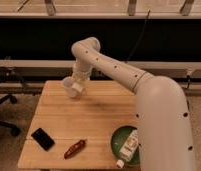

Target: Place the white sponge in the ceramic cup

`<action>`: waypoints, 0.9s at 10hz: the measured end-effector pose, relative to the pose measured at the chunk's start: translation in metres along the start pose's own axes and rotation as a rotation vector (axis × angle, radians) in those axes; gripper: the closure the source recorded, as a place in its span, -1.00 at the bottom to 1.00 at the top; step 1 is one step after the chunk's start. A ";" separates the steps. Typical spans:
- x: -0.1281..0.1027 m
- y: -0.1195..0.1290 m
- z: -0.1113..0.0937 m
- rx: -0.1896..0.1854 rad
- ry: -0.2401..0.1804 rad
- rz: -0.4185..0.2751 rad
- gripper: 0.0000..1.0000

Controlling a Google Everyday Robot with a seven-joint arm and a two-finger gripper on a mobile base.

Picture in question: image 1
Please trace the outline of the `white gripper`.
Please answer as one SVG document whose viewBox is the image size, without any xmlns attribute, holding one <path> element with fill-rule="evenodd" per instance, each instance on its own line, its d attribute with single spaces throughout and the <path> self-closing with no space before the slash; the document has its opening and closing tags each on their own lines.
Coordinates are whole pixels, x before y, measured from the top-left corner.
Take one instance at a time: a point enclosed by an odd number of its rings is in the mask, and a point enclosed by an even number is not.
<svg viewBox="0 0 201 171">
<path fill-rule="evenodd" d="M 81 82 L 77 82 L 73 77 L 65 77 L 62 80 L 62 85 L 65 88 L 67 94 L 71 98 L 76 98 L 83 93 L 84 84 Z"/>
</svg>

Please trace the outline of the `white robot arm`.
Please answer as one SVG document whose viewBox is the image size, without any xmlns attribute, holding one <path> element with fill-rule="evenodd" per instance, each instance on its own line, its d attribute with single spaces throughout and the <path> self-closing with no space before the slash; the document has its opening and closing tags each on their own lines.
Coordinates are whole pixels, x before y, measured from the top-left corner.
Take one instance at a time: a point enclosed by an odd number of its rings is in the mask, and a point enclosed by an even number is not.
<svg viewBox="0 0 201 171">
<path fill-rule="evenodd" d="M 73 74 L 62 81 L 71 97 L 82 94 L 94 68 L 136 95 L 141 171 L 196 171 L 187 99 L 176 81 L 101 54 L 95 37 L 75 42 L 71 52 Z"/>
</svg>

